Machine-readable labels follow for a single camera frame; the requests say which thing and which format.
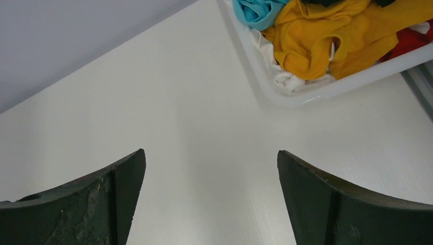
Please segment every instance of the mustard yellow shirt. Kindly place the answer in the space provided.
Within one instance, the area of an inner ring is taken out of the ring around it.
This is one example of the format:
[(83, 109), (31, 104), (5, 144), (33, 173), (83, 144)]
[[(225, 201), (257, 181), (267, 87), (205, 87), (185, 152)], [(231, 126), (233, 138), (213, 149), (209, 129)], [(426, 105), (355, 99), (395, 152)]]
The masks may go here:
[[(384, 8), (371, 0), (343, 0), (328, 8), (291, 0), (262, 33), (283, 69), (313, 80), (329, 67), (341, 79), (389, 52), (397, 31), (432, 18), (433, 0), (396, 0)], [(337, 50), (330, 62), (332, 43)]]

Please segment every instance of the blue cloth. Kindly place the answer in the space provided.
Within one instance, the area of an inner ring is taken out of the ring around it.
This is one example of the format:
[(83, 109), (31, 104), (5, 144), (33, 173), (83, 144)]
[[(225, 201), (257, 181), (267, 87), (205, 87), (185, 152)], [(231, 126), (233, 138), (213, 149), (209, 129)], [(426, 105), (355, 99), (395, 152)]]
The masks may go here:
[(242, 24), (263, 31), (274, 25), (278, 13), (289, 1), (233, 0), (233, 9)]

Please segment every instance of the red cloth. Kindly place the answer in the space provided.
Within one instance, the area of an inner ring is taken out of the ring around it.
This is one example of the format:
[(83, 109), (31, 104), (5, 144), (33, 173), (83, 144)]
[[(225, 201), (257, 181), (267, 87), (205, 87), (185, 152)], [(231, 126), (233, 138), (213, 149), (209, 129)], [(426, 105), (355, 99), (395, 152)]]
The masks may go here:
[(398, 31), (398, 44), (386, 55), (384, 55), (380, 61), (385, 62), (431, 43), (433, 40), (433, 19), (429, 20), (428, 23), (430, 24), (430, 29), (426, 34), (421, 34), (409, 28)]

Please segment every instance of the white table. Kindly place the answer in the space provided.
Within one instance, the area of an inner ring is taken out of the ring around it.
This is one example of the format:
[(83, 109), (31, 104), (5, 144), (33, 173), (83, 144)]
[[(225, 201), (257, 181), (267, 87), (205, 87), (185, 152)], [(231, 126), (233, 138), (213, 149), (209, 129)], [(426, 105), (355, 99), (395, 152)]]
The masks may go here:
[(200, 0), (0, 115), (0, 197), (143, 148), (128, 244), (295, 244), (278, 150), (433, 204), (433, 124), (400, 75), (295, 109), (249, 81), (217, 3)]

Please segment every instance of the plastic bin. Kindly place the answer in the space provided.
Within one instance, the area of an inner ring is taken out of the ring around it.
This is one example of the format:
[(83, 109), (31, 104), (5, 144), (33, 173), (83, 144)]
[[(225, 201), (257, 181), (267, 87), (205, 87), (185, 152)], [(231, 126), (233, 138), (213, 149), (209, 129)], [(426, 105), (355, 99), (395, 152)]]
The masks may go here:
[(224, 17), (230, 17), (227, 22), (232, 25), (237, 33), (237, 37), (233, 37), (233, 40), (239, 41), (244, 48), (247, 60), (249, 61), (265, 96), (274, 104), (279, 106), (290, 108), (307, 102), (334, 97), (338, 94), (362, 87), (433, 59), (433, 43), (431, 43), (387, 62), (373, 65), (368, 69), (352, 74), (333, 83), (321, 87), (314, 87), (310, 90), (300, 91), (294, 95), (283, 95), (274, 84), (261, 53), (252, 44), (246, 26), (237, 20), (231, 6), (231, 0), (217, 1), (219, 2), (220, 9), (223, 12), (222, 15)]

